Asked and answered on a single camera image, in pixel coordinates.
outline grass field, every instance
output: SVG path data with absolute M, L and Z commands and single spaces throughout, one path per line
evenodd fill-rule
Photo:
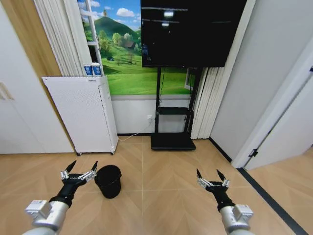
M 108 61 L 109 55 L 112 55 L 115 61 Z M 132 64 L 129 64 L 128 51 L 123 47 L 111 44 L 109 55 L 102 54 L 101 57 L 112 95 L 156 94 L 157 69 L 143 68 L 140 52 L 134 53 Z M 190 91 L 184 88 L 185 79 L 186 69 L 166 68 L 162 94 L 189 94 Z

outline green hill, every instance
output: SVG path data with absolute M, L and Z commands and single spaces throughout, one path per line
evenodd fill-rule
M 114 33 L 119 33 L 120 35 L 129 33 L 130 35 L 133 36 L 134 41 L 138 40 L 138 34 L 134 32 L 131 28 L 124 24 L 114 21 L 109 17 L 101 17 L 95 20 L 94 25 L 96 27 L 97 33 L 99 33 L 100 30 L 104 30 L 109 38 L 112 38 Z

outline blue and white cup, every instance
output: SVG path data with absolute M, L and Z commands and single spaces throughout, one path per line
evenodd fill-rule
M 85 72 L 87 77 L 92 77 L 92 66 L 91 64 L 84 64 Z
M 92 70 L 93 70 L 93 76 L 94 77 L 101 77 L 101 69 L 99 63 L 92 63 Z

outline black screen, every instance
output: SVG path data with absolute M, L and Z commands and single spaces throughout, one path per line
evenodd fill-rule
M 142 66 L 223 67 L 245 4 L 141 0 Z

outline wooden floor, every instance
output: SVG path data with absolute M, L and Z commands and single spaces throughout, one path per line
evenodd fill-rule
M 249 174 L 308 234 L 313 234 L 313 148 Z
M 96 160 L 99 167 L 119 166 L 122 191 L 106 199 L 94 181 L 78 188 L 60 234 L 225 234 L 213 195 L 197 184 L 196 168 L 208 180 L 219 179 L 217 168 L 230 179 L 228 196 L 255 212 L 250 223 L 254 233 L 293 234 L 209 140 L 195 144 L 197 149 L 191 152 L 158 152 L 150 149 L 150 137 L 132 137 L 120 141 L 113 156 L 0 155 L 0 234 L 19 235 L 31 229 L 24 208 L 33 199 L 56 195 L 62 186 L 60 170 L 75 159 L 73 172 L 79 173 L 90 170 Z

